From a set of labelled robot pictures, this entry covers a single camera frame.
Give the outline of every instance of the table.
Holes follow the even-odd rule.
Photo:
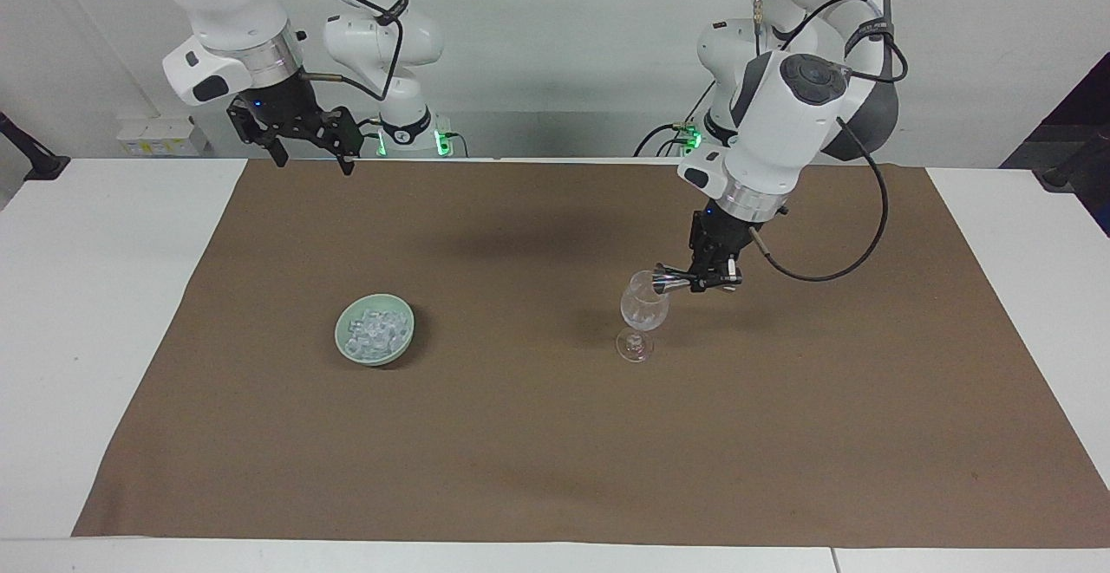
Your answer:
[[[0,536],[8,539],[0,543],[0,561],[48,570],[61,562],[51,564],[51,559],[89,564],[111,560],[123,566],[134,562],[131,566],[139,569],[151,554],[162,561],[169,554],[182,559],[196,554],[205,562],[250,557],[258,570],[273,570],[279,566],[274,562],[300,561],[311,569],[333,557],[346,557],[352,564],[372,557],[386,570],[390,563],[407,562],[406,566],[431,571],[467,570],[467,563],[509,570],[521,561],[543,560],[553,571],[569,571],[582,570],[582,562],[612,557],[613,565],[597,567],[620,563],[637,570],[714,570],[706,564],[713,562],[722,570],[836,569],[828,550],[596,545],[424,550],[386,543],[16,541],[68,536],[108,440],[180,303],[243,164],[242,160],[79,160],[57,182],[29,183],[0,213],[0,301],[4,302]],[[1110,371],[1099,365],[1110,353],[1110,340],[1099,331],[1108,316],[1101,308],[1110,301],[1110,281],[1089,277],[1110,273],[1110,241],[1073,198],[1043,193],[1027,172],[930,170],[930,174],[1107,481]],[[112,366],[105,369],[107,363]],[[940,556],[929,555],[934,550],[838,552],[841,571],[881,566],[874,561],[879,556],[902,559],[899,562],[947,557],[944,550]],[[256,560],[242,556],[255,553],[261,554]],[[444,556],[437,560],[436,553]],[[990,552],[982,557],[1019,557],[1030,566],[1045,561],[1052,570],[1067,570],[1073,557],[1072,570],[1081,571],[1096,564],[1107,569],[1110,553],[1038,552],[1037,557],[1025,559]],[[986,561],[970,555],[967,562],[988,569]]]

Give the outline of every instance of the green bowl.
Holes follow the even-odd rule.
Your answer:
[[[408,338],[405,339],[404,345],[402,345],[396,352],[391,353],[389,356],[376,361],[372,359],[355,359],[354,356],[347,354],[343,349],[343,345],[345,345],[351,339],[351,322],[362,319],[362,314],[367,310],[382,313],[396,312],[401,313],[408,320]],[[408,308],[408,303],[401,300],[396,295],[391,295],[389,293],[375,293],[373,295],[367,295],[353,301],[353,303],[345,309],[343,314],[340,315],[340,320],[335,322],[335,346],[339,348],[341,354],[356,363],[371,368],[380,368],[396,361],[397,358],[404,354],[405,350],[408,349],[408,344],[412,343],[413,334],[415,333],[416,319],[413,315],[413,310]]]

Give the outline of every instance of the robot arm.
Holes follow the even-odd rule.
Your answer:
[[[236,94],[228,114],[244,143],[265,148],[281,167],[289,154],[280,138],[305,140],[334,154],[343,172],[351,173],[364,142],[359,124],[344,107],[323,111],[311,84],[343,78],[304,72],[299,42],[305,34],[293,33],[278,0],[174,1],[185,10],[193,37],[167,56],[162,66],[183,101],[198,105]],[[329,51],[377,88],[377,94],[367,91],[383,101],[380,119],[392,140],[401,138],[407,141],[397,143],[406,148],[424,148],[434,138],[433,145],[440,140],[442,147],[420,83],[401,68],[438,59],[443,41],[435,24],[410,10],[408,0],[384,1],[387,10],[377,16],[361,1],[344,1],[362,13],[329,22]],[[402,16],[410,27],[404,44]]]
[[[880,147],[897,120],[897,97],[887,82],[889,0],[760,1],[757,21],[715,23],[699,42],[702,61],[718,82],[704,119],[717,143],[687,152],[678,174],[709,202],[694,214],[689,270],[658,265],[657,291],[735,288],[740,250],[764,223],[785,213],[798,175],[816,154],[859,158],[860,148]],[[842,54],[836,60],[813,53],[830,50],[819,33],[805,29],[817,18],[839,34]],[[737,59],[734,51],[754,52],[756,33],[767,52]]]

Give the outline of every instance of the clear glass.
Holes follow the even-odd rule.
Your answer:
[[[620,315],[630,328],[617,334],[617,353],[633,363],[650,358],[655,340],[649,332],[663,324],[669,310],[670,295],[655,293],[650,270],[633,274],[620,296]]]

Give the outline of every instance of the brown paper mat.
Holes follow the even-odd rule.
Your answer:
[[[939,194],[886,172],[859,272],[797,283],[749,249],[740,291],[676,295],[634,365],[622,289],[687,262],[703,205],[672,168],[253,161],[73,533],[1110,546],[1110,495]],[[791,208],[767,241],[830,271],[877,192],[814,168]],[[375,292],[417,313],[390,371],[332,338]]]

